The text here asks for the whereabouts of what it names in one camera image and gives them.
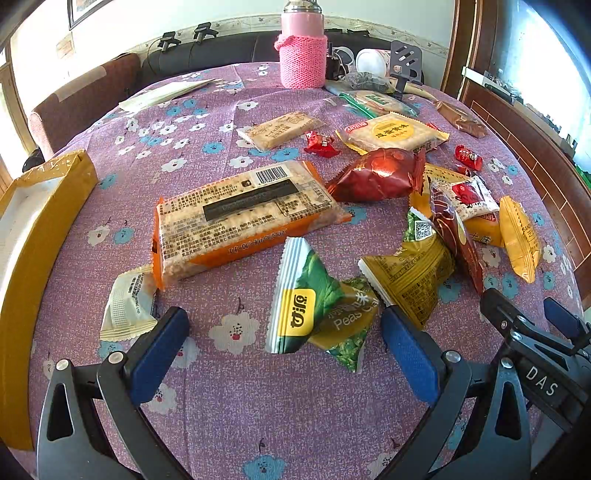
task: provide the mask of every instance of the brown armchair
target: brown armchair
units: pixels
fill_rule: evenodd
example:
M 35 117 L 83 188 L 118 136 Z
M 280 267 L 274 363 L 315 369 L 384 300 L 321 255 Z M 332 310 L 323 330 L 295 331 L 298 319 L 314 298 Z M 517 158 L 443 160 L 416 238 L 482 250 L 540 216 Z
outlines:
M 56 90 L 29 115 L 29 129 L 46 160 L 77 134 L 138 91 L 139 57 L 125 53 Z

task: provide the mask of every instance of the white wall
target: white wall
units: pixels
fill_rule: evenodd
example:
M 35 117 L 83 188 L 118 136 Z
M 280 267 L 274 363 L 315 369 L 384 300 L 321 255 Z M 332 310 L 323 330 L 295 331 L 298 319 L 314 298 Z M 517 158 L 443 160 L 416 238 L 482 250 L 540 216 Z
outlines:
M 76 54 L 58 60 L 56 44 L 68 34 L 67 4 L 66 0 L 46 0 L 11 41 L 23 107 L 29 113 L 71 78 L 167 30 L 233 17 L 278 14 L 284 4 L 284 0 L 113 0 L 73 29 Z M 387 25 L 443 47 L 450 44 L 454 0 L 372 0 L 369 4 L 319 0 L 319 4 L 325 15 Z M 427 52 L 424 63 L 432 63 L 425 68 L 433 72 L 431 83 L 440 81 L 444 59 Z

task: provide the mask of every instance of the purple tablecloth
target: purple tablecloth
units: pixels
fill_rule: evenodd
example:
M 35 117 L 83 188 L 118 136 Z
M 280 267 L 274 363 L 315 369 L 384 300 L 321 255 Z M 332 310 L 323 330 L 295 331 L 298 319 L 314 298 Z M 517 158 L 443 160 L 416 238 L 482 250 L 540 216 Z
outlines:
M 75 365 L 92 364 L 110 351 L 129 348 L 129 342 L 99 342 L 99 329 L 117 275 L 151 260 L 159 197 L 289 159 L 311 160 L 328 180 L 357 156 L 341 145 L 341 155 L 325 160 L 305 153 L 301 138 L 263 155 L 240 139 L 236 129 L 297 109 L 323 120 L 320 130 L 327 134 L 360 120 L 329 92 L 283 89 L 278 64 L 239 64 L 184 77 L 223 79 L 223 84 L 133 118 L 116 109 L 64 149 L 85 148 L 102 181 L 72 226 L 39 312 L 29 380 L 35 438 L 46 377 L 55 361 L 68 357 Z M 448 143 L 428 154 L 429 162 L 454 169 L 456 145 L 472 148 L 485 159 L 482 174 L 495 198 L 511 195 L 535 222 L 544 246 L 535 283 L 515 275 L 504 251 L 478 244 L 487 264 L 486 285 L 497 287 L 542 327 L 547 327 L 547 296 L 582 314 L 568 253 L 509 150 L 492 132 L 477 140 L 453 129 L 426 100 L 405 98 L 420 108 L 422 121 L 451 133 Z M 408 199 L 348 208 L 355 215 L 351 223 L 307 236 L 329 273 L 341 279 L 359 274 L 361 256 L 399 247 Z M 160 311 L 172 305 L 186 309 L 191 332 L 158 394 L 142 409 L 196 479 L 374 478 L 408 439 L 426 406 L 414 398 L 385 352 L 377 321 L 358 374 L 313 345 L 292 355 L 264 351 L 281 252 L 281 246 L 259 252 L 164 292 Z M 442 349 L 490 361 L 501 337 L 481 318 L 470 281 L 457 273 L 439 296 L 427 331 Z M 246 333 L 232 340 L 230 331 L 238 322 Z M 100 412 L 107 418 L 104 407 Z M 467 412 L 457 422 L 448 450 L 457 446 L 466 417 Z M 110 420 L 105 427 L 119 458 L 131 465 Z M 32 453 L 18 456 L 34 469 Z

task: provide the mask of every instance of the metal screw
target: metal screw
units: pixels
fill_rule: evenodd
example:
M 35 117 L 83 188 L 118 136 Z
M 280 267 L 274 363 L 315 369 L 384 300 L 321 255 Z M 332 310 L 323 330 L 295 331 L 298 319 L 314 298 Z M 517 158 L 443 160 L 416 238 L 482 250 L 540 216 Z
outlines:
M 513 368 L 513 362 L 511 361 L 510 358 L 507 358 L 507 357 L 503 357 L 501 359 L 501 365 L 505 368 Z
M 118 364 L 123 360 L 123 353 L 121 352 L 113 352 L 109 355 L 109 363 L 111 364 Z
M 60 361 L 59 361 L 59 362 L 56 364 L 56 368 L 57 368 L 58 370 L 65 370 L 66 368 L 68 368 L 68 365 L 70 365 L 70 362 L 64 358 L 63 360 L 60 360 Z
M 448 362 L 456 364 L 462 359 L 462 356 L 454 350 L 449 350 L 448 352 L 446 352 L 445 358 Z

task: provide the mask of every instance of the open cardboard box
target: open cardboard box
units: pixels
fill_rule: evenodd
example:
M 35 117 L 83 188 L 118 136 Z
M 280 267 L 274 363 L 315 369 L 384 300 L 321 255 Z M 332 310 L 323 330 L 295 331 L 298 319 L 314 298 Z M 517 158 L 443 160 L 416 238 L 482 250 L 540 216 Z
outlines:
M 81 150 L 14 180 L 0 199 L 0 437 L 33 449 L 29 358 L 51 269 L 72 223 L 97 183 Z

